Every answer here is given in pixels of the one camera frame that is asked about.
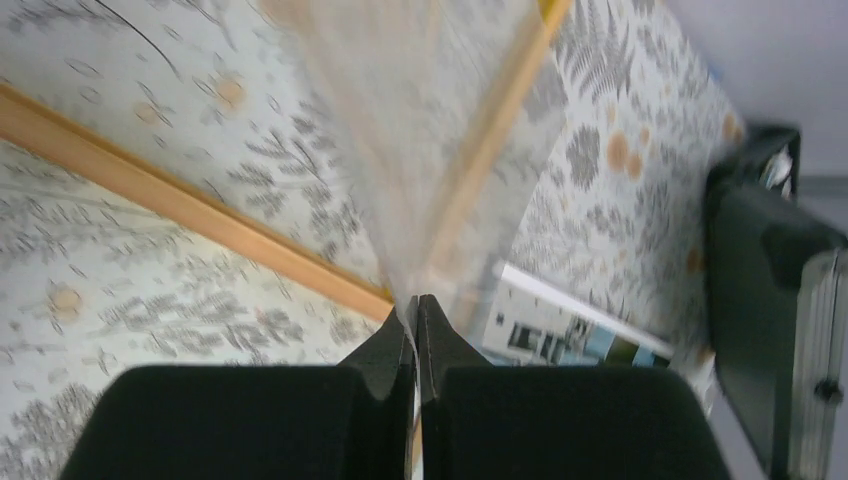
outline transparent plastic bag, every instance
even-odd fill
[[[485,321],[564,124],[535,0],[278,0],[334,113],[352,195],[398,306]]]

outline wooden stick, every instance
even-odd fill
[[[457,158],[451,163],[452,174],[446,176],[448,182],[430,211],[429,223],[435,232],[430,248],[431,265],[452,261],[450,251],[456,244],[456,236],[476,204],[524,97],[539,73],[548,45],[573,0],[538,3],[542,20],[536,11],[529,12],[522,20],[501,73],[477,109]]]
[[[376,322],[388,293],[0,84],[0,138],[67,168]]]

